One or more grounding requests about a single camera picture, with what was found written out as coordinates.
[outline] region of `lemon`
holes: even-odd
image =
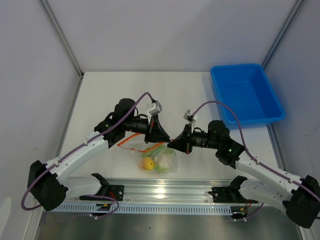
[[[151,157],[145,156],[141,160],[141,167],[144,170],[151,171],[151,170],[153,170],[155,168],[155,161]]]

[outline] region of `robotic arm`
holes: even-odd
[[[135,101],[129,98],[121,99],[111,112],[94,130],[71,152],[60,155],[42,164],[39,160],[30,166],[28,187],[45,171],[50,169],[30,190],[35,199],[46,211],[59,206],[65,199],[83,195],[106,196],[108,184],[98,173],[88,177],[68,177],[84,163],[89,161],[96,153],[111,148],[115,143],[125,137],[126,132],[144,134],[146,143],[169,143],[169,135],[159,122],[158,114],[162,107],[158,101],[148,105],[147,115],[134,116],[132,111],[124,121],[110,132],[103,134],[115,126],[134,106]]]
[[[320,212],[320,187],[316,179],[290,174],[273,167],[262,159],[249,153],[246,146],[230,138],[230,131],[220,120],[208,124],[208,130],[198,131],[195,127],[195,113],[188,110],[184,118],[189,122],[182,133],[173,141],[159,122],[158,114],[162,107],[152,99],[147,115],[134,116],[137,105],[129,98],[121,99],[114,111],[100,122],[94,130],[72,151],[62,154],[46,163],[39,160],[30,166],[28,190],[24,194],[21,206],[24,206],[28,192],[46,211],[59,206],[65,199],[84,195],[106,196],[108,182],[98,173],[88,177],[68,178],[76,169],[89,161],[93,155],[111,148],[125,137],[126,132],[144,134],[146,143],[169,143],[169,148],[190,154],[193,147],[216,150],[215,156],[226,166],[241,170],[263,181],[256,183],[244,176],[237,176],[228,186],[228,201],[212,188],[213,200],[220,203],[243,203],[246,199],[269,204],[285,212],[299,226],[310,228]]]
[[[221,163],[264,182],[254,183],[244,176],[237,176],[228,187],[228,195],[234,203],[241,203],[245,199],[257,200],[285,212],[299,226],[311,227],[320,212],[320,203],[294,182],[305,186],[320,197],[320,187],[316,179],[309,175],[301,178],[290,174],[267,164],[258,157],[255,157],[254,161],[243,145],[230,138],[230,131],[222,121],[211,121],[208,124],[208,131],[204,132],[196,131],[195,121],[190,117],[189,110],[185,114],[185,119],[190,123],[186,124],[182,133],[167,145],[169,148],[186,154],[190,154],[193,147],[217,150],[215,156]],[[219,198],[219,193],[214,191],[209,193],[213,195],[213,200]]]

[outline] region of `purple cable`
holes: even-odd
[[[261,162],[258,162],[258,160],[249,152],[249,149],[248,149],[248,147],[247,147],[247,145],[246,145],[246,142],[245,142],[244,134],[243,134],[242,127],[241,127],[241,125],[240,125],[239,119],[237,118],[237,115],[234,113],[234,111],[231,110],[230,107],[228,107],[227,105],[225,105],[224,103],[222,103],[222,102],[220,102],[220,101],[214,101],[214,100],[212,100],[212,101],[207,101],[207,102],[203,103],[201,106],[199,106],[199,107],[195,110],[195,112],[192,114],[192,116],[195,116],[195,115],[197,114],[197,112],[199,112],[199,110],[200,110],[203,106],[205,106],[205,105],[207,105],[207,104],[219,104],[219,105],[224,106],[226,109],[228,109],[228,110],[230,111],[230,113],[232,113],[232,115],[234,116],[234,118],[235,118],[235,120],[236,120],[236,123],[238,124],[239,131],[240,131],[240,136],[241,136],[241,140],[242,140],[242,144],[243,144],[244,149],[245,149],[245,152],[248,154],[248,156],[249,156],[250,158],[252,158],[253,161],[255,161],[256,163],[258,163],[259,165],[261,165],[263,168],[265,168],[265,169],[269,170],[270,172],[276,174],[277,176],[279,176],[279,177],[281,177],[281,178],[283,178],[283,179],[291,182],[291,180],[290,180],[289,177],[287,177],[287,176],[285,176],[285,175],[283,175],[283,174],[275,171],[274,169],[268,167],[267,165],[265,165],[265,164],[263,164],[263,163],[261,163]],[[307,187],[303,186],[301,183],[296,182],[295,180],[293,180],[292,183],[295,184],[295,185],[297,185],[297,186],[299,186],[300,188],[304,189],[305,191],[307,191],[312,197],[314,197],[314,198],[320,203],[320,198],[319,198],[315,193],[313,193],[311,190],[309,190]]]
[[[118,210],[118,208],[119,208],[119,206],[120,206],[120,205],[119,205],[119,202],[118,202],[116,199],[112,198],[112,197],[108,197],[108,196],[96,196],[96,195],[86,195],[86,196],[87,196],[87,197],[94,197],[94,198],[107,199],[107,200],[113,201],[114,203],[116,203],[116,208],[115,208],[114,210],[112,210],[112,211],[110,211],[110,212],[106,213],[106,214],[101,215],[101,216],[94,216],[94,215],[92,215],[91,213],[90,213],[90,214],[87,214],[87,213],[81,213],[81,214],[77,214],[77,215],[69,216],[69,217],[66,217],[66,218],[64,218],[64,219],[61,219],[61,220],[55,221],[55,222],[53,222],[53,223],[48,223],[48,224],[49,224],[49,225],[52,225],[52,224],[59,224],[59,223],[63,223],[63,222],[65,222],[65,221],[67,221],[67,220],[74,219],[74,218],[81,217],[81,216],[94,217],[94,219],[96,219],[96,220],[97,220],[97,219],[103,219],[103,218],[105,218],[105,217],[107,217],[107,216],[109,216],[109,215],[113,214],[115,211],[117,211],[117,210]]]
[[[104,132],[101,132],[100,134],[90,138],[87,143],[91,143],[93,140],[95,140],[96,138],[104,135],[104,134],[107,134],[109,133],[110,131],[112,131],[113,129],[115,129],[117,126],[119,126],[128,116],[129,114],[135,110],[136,106],[138,105],[138,103],[146,96],[148,95],[150,97],[150,99],[152,101],[154,101],[154,98],[151,96],[151,94],[149,92],[145,92],[144,94],[142,94],[138,100],[135,102],[135,104],[130,108],[130,110],[115,124],[113,125],[112,127],[108,128],[106,131]],[[86,146],[85,143],[77,146],[76,148],[74,148],[73,150],[71,150],[70,152],[68,152],[66,155],[64,155],[62,158],[60,158],[57,162],[60,164],[62,163],[63,160],[65,160],[67,157],[69,157],[70,155],[74,154],[76,151],[78,151],[79,149],[81,149],[82,147]],[[31,189],[37,184],[37,182],[45,175],[47,174],[49,171],[51,171],[53,168],[55,168],[56,165],[53,164],[52,166],[50,166],[49,168],[47,168],[43,173],[41,173],[31,184],[30,186],[27,188],[27,190],[25,191],[25,193],[23,194],[22,196],[22,200],[21,200],[21,208],[25,211],[32,211],[32,210],[35,210],[39,207],[41,207],[41,205],[36,205],[36,206],[33,206],[33,207],[26,207],[25,206],[25,201],[26,201],[26,198],[27,198],[27,195],[28,193],[31,191]]]
[[[254,213],[252,213],[252,214],[250,214],[250,215],[248,215],[248,216],[246,216],[246,217],[239,218],[239,219],[237,219],[237,220],[234,221],[234,222],[242,222],[242,221],[245,221],[246,219],[252,218],[253,216],[255,216],[255,215],[262,209],[263,206],[264,206],[264,203],[261,203],[261,205],[259,206],[259,208],[258,208],[257,210],[255,210]]]

